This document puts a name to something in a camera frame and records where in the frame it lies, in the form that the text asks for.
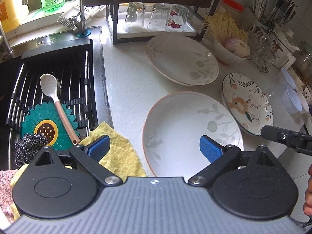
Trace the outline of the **person's right hand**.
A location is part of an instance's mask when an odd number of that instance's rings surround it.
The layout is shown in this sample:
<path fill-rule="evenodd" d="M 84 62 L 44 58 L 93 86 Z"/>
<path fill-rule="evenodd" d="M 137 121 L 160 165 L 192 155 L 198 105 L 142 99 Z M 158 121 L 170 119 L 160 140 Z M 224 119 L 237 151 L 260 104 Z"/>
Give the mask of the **person's right hand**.
<path fill-rule="evenodd" d="M 308 174 L 310 175 L 308 180 L 307 189 L 305 191 L 305 202 L 303 205 L 303 212 L 305 215 L 312 216 L 312 165 L 309 166 Z"/>

